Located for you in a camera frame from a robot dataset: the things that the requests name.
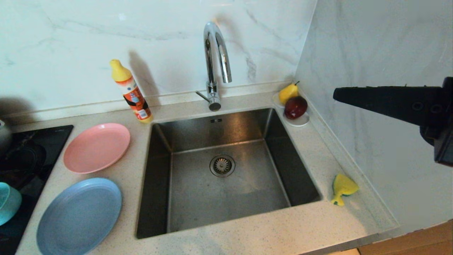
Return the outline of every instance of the white wall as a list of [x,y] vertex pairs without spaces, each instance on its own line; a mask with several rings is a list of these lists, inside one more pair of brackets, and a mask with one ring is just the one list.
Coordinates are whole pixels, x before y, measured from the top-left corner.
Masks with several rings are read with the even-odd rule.
[[292,79],[316,0],[3,0],[0,115],[122,99],[109,61],[145,95],[205,90],[204,25],[226,39],[233,82]]
[[332,99],[339,87],[442,86],[453,76],[451,0],[318,1],[296,78],[402,225],[453,218],[453,168],[419,128]]

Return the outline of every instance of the countertop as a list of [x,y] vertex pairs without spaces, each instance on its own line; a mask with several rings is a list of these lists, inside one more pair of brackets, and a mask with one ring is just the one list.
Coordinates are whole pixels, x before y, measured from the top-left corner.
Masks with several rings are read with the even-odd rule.
[[[197,118],[223,113],[273,107],[273,93],[224,98],[222,109],[208,110],[205,101],[152,107],[154,122]],[[282,109],[277,109],[280,116]],[[130,110],[55,119],[13,127],[14,132],[74,125],[43,193],[36,205],[17,254],[39,254],[36,231],[39,221],[64,189],[76,182],[103,177],[121,189],[123,205],[110,234],[90,254],[302,254],[324,247],[382,233],[396,227],[388,215],[383,216],[382,204],[372,188],[361,190],[345,199],[346,206],[330,203],[332,181],[338,173],[349,173],[339,164],[321,135],[322,119],[310,112],[310,122],[303,127],[285,124],[305,166],[321,194],[321,201],[264,214],[225,221],[165,235],[137,239],[135,237],[142,181],[151,133],[150,124],[142,124]],[[70,172],[63,163],[68,144],[82,131],[101,123],[120,123],[131,133],[126,154],[114,165],[99,172],[80,175]],[[366,183],[366,180],[355,181]]]

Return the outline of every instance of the drain strainer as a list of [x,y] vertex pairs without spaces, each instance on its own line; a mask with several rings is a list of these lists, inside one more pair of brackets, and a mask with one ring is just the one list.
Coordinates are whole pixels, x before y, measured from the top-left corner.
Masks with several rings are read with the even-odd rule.
[[227,177],[234,171],[234,160],[228,155],[217,155],[209,164],[211,172],[218,177]]

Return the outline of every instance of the yellow pear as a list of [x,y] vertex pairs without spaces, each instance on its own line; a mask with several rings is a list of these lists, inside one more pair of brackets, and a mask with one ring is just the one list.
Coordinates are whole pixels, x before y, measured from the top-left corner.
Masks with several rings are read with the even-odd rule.
[[298,96],[298,94],[299,94],[298,89],[297,89],[298,83],[299,82],[290,84],[290,85],[286,86],[284,89],[280,90],[280,92],[279,92],[280,103],[282,103],[284,105],[284,104],[286,104],[286,101],[288,101],[288,99]]

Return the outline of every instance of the kitchen sink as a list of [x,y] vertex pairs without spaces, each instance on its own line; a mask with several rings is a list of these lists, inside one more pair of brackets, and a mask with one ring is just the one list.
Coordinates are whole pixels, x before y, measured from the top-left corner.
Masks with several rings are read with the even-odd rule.
[[319,201],[273,108],[152,126],[137,238]]

